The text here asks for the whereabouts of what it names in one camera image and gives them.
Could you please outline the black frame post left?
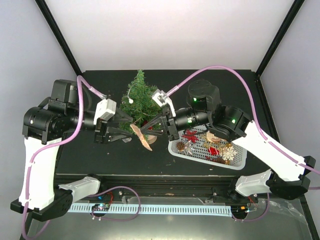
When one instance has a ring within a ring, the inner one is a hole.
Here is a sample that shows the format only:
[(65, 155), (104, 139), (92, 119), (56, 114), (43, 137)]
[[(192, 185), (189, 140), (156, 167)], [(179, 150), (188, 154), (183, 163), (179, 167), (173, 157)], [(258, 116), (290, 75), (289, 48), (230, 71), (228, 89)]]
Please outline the black frame post left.
[(62, 49), (65, 57), (67, 58), (71, 68), (73, 69), (76, 75), (82, 75), (82, 71), (63, 35), (61, 32), (49, 6), (47, 5), (45, 0), (35, 0), (37, 7), (39, 8), (40, 12), (42, 13), (45, 21), (47, 22), (51, 32), (53, 33), (55, 39), (57, 40), (60, 48)]

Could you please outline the black aluminium rail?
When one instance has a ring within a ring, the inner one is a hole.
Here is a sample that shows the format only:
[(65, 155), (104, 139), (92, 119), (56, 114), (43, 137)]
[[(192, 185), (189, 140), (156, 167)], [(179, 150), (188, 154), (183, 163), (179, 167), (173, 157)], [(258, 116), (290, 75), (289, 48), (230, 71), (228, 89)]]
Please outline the black aluminium rail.
[(119, 186), (112, 191), (113, 199), (134, 197), (135, 194), (125, 189), (132, 188), (139, 197), (155, 198), (199, 198), (203, 201), (224, 203), (226, 205), (244, 205), (251, 201), (258, 202), (258, 197), (240, 196), (232, 189), (235, 177), (218, 176), (111, 176), (89, 174), (89, 177), (101, 181), (99, 193)]

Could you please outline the small green christmas tree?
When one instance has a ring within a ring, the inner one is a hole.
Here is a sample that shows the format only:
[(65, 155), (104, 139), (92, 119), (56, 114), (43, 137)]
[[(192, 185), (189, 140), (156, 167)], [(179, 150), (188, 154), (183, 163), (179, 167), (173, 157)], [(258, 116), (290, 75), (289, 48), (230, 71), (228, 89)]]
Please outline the small green christmas tree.
[(132, 123), (139, 128), (161, 112), (161, 107), (152, 99), (158, 87), (147, 84), (145, 79), (144, 71), (138, 70), (133, 81), (128, 84), (120, 104), (120, 109), (131, 116)]

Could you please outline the red star ornament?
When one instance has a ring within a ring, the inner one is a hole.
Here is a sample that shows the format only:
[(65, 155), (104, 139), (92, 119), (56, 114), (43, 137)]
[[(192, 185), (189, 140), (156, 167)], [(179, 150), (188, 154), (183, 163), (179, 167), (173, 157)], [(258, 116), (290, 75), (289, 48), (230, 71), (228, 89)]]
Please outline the red star ornament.
[(191, 143), (196, 143), (199, 140), (197, 133), (196, 130), (186, 129), (181, 137), (187, 139)]

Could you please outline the brown pine cone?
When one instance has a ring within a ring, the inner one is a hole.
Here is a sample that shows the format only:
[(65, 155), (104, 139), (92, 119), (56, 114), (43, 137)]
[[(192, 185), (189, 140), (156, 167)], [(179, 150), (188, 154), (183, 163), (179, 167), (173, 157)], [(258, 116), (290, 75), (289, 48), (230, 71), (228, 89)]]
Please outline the brown pine cone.
[(221, 157), (217, 157), (215, 160), (214, 160), (215, 163), (219, 163), (219, 164), (225, 164), (226, 161), (221, 158)]
[(185, 150), (186, 144), (183, 141), (177, 141), (175, 147), (177, 151), (183, 152)]

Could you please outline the black frame post right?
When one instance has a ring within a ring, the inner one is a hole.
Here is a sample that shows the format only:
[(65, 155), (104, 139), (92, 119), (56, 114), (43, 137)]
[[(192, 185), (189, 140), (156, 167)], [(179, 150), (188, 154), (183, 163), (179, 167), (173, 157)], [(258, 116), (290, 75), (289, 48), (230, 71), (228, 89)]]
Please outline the black frame post right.
[(293, 1), (287, 14), (285, 15), (285, 18), (283, 19), (280, 27), (278, 28), (271, 44), (269, 45), (264, 57), (262, 58), (262, 61), (260, 62), (257, 70), (255, 71), (255, 75), (258, 78), (262, 76), (263, 72), (267, 68), (273, 55), (275, 54), (277, 48), (279, 47), (280, 43), (282, 42), (284, 36), (286, 35), (287, 31), (289, 30), (291, 24), (293, 23), (294, 19), (296, 18), (304, 3), (305, 0)]

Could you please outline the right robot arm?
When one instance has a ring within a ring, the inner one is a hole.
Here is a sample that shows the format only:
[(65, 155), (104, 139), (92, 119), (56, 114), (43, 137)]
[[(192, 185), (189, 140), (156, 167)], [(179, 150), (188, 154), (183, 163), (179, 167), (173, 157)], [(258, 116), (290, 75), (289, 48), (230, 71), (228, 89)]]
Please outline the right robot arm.
[(152, 99), (162, 107), (161, 113), (141, 128), (144, 135), (167, 135), (179, 139), (179, 132), (207, 125), (215, 137), (240, 146), (260, 159), (269, 169), (258, 174), (240, 176), (228, 187), (228, 198), (234, 202), (244, 196), (272, 193), (293, 200), (308, 192), (316, 160), (299, 156), (267, 135), (241, 109), (222, 105), (220, 91), (209, 81), (200, 79), (188, 86), (187, 108), (174, 110), (167, 93), (156, 90)]

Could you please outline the burlap bow ornament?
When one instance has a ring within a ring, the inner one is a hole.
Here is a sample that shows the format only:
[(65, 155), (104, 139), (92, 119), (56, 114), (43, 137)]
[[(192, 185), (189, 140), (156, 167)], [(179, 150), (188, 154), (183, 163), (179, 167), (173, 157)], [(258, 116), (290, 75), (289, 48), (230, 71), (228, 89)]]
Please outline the burlap bow ornament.
[(149, 143), (147, 142), (147, 140), (145, 139), (144, 134), (142, 133), (141, 129), (135, 125), (135, 123), (131, 123), (130, 124), (130, 128), (133, 130), (133, 132), (136, 134), (136, 136), (139, 138), (142, 146), (144, 148), (146, 148), (149, 151), (153, 151), (152, 148), (150, 147)]

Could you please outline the black frame post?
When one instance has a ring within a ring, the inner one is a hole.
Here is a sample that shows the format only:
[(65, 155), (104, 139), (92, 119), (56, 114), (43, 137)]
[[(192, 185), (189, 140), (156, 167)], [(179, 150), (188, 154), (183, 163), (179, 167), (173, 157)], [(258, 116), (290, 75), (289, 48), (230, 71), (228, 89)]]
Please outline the black frame post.
[(67, 58), (71, 68), (73, 69), (76, 75), (82, 75), (82, 71), (63, 35), (61, 32), (49, 6), (47, 5), (45, 0), (35, 0), (37, 7), (39, 8), (40, 12), (42, 13), (45, 21), (47, 22), (51, 32), (53, 33), (55, 39), (57, 40), (60, 48), (62, 49), (65, 57)]
[(278, 28), (271, 44), (269, 45), (264, 57), (262, 58), (262, 61), (260, 62), (257, 70), (255, 71), (255, 75), (258, 78), (262, 76), (263, 72), (267, 68), (273, 55), (275, 54), (277, 48), (279, 47), (280, 43), (282, 42), (284, 36), (286, 35), (287, 31), (289, 30), (291, 24), (293, 23), (294, 19), (296, 18), (304, 3), (305, 0), (293, 1), (287, 14), (285, 15), (285, 18), (283, 19), (280, 27)]

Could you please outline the wooden tree base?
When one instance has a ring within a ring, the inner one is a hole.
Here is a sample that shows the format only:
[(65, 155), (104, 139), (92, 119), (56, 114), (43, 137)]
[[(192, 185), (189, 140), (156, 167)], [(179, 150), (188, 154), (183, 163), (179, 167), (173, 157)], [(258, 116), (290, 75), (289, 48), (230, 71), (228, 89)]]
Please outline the wooden tree base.
[(157, 140), (156, 135), (147, 135), (147, 137), (146, 137), (146, 141), (149, 145), (155, 143), (156, 140)]

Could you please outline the white plastic basket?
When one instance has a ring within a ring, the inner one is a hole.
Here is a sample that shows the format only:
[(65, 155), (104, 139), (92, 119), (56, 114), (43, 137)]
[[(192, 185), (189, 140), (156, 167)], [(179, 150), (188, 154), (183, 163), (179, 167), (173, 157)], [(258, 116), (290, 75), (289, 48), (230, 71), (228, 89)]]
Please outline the white plastic basket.
[(181, 157), (187, 160), (191, 160), (194, 162), (204, 163), (208, 165), (218, 166), (226, 169), (231, 170), (242, 170), (245, 167), (246, 159), (247, 159), (247, 150), (244, 148), (234, 144), (229, 143), (225, 140), (221, 140), (220, 142), (225, 143), (225, 147), (234, 147), (234, 149), (237, 151), (237, 155), (232, 161), (225, 161), (225, 164), (216, 163), (214, 160), (218, 157), (221, 158), (219, 155), (211, 155), (208, 152), (207, 148), (202, 147), (204, 142), (207, 142), (206, 139), (206, 133), (207, 133), (207, 126), (206, 125), (200, 125), (191, 128), (190, 130), (197, 131), (197, 137), (198, 141), (196, 143), (192, 143), (192, 146), (194, 148), (193, 155), (185, 155), (182, 151), (177, 151), (176, 148), (176, 142), (183, 141), (184, 143), (188, 142), (187, 139), (182, 138), (182, 135), (184, 134), (185, 130), (181, 130), (178, 132), (179, 139), (170, 141), (168, 143), (168, 151), (171, 155), (175, 157)]

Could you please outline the white wooden snowflake ornament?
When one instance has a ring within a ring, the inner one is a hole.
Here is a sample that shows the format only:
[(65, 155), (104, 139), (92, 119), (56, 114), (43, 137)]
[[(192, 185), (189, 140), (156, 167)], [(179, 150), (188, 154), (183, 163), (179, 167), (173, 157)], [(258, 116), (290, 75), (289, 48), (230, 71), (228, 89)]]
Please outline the white wooden snowflake ornament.
[(233, 146), (225, 146), (219, 149), (219, 154), (224, 161), (233, 161), (238, 152)]

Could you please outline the wooden merry christmas sign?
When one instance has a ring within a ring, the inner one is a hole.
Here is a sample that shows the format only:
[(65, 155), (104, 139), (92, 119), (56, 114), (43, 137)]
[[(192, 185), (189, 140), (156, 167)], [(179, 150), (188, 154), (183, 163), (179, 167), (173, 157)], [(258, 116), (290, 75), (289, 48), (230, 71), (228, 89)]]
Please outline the wooden merry christmas sign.
[(202, 145), (203, 148), (209, 149), (209, 148), (214, 148), (218, 151), (222, 150), (226, 146), (225, 143), (223, 142), (209, 142), (205, 141)]

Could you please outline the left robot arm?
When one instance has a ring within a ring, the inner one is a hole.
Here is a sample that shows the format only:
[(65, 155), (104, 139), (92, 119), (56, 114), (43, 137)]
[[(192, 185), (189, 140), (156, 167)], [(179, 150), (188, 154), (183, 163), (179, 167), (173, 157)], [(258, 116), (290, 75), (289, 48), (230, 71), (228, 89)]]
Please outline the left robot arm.
[(30, 108), (23, 117), (25, 170), (21, 194), (10, 204), (20, 214), (46, 222), (62, 217), (74, 202), (93, 196), (103, 199), (108, 192), (104, 180), (89, 174), (83, 179), (54, 184), (56, 161), (61, 146), (72, 141), (81, 130), (92, 131), (94, 142), (108, 144), (129, 138), (131, 134), (115, 124), (133, 119), (117, 107), (115, 101), (99, 93), (94, 111), (85, 110), (82, 87), (86, 81), (58, 79), (51, 96)]

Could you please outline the clear battery box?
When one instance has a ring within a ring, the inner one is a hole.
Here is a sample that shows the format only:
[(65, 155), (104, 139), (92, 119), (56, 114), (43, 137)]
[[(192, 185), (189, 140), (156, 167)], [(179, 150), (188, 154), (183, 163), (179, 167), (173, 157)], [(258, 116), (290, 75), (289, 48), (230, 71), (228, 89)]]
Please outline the clear battery box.
[(127, 138), (123, 138), (123, 139), (122, 139), (122, 141), (123, 141), (124, 143), (129, 143), (131, 140), (132, 140), (131, 137), (127, 137)]

